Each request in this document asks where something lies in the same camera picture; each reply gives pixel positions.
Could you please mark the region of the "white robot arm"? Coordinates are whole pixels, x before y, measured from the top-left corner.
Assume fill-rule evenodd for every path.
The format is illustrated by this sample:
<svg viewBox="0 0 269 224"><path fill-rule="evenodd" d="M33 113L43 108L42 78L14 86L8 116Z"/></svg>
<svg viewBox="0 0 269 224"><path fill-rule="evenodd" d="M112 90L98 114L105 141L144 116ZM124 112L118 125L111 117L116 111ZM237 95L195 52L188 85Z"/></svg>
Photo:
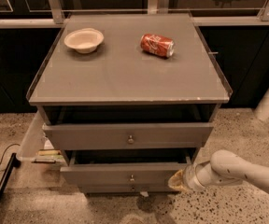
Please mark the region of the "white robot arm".
<svg viewBox="0 0 269 224"><path fill-rule="evenodd" d="M251 163L228 150L216 151L209 161L189 164L168 180L176 191L203 191L209 186L238 185L242 181L269 194L269 167Z"/></svg>

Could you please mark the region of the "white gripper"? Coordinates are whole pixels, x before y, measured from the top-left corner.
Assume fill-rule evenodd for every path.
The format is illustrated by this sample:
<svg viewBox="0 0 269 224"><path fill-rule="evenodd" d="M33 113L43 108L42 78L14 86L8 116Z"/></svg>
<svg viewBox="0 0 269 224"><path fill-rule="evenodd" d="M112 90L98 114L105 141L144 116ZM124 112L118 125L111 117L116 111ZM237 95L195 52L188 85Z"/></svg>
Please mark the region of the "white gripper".
<svg viewBox="0 0 269 224"><path fill-rule="evenodd" d="M168 187L176 191L187 191L188 188L194 191L205 189L197 178L194 164L188 165L185 171L178 170L174 173L168 180Z"/></svg>

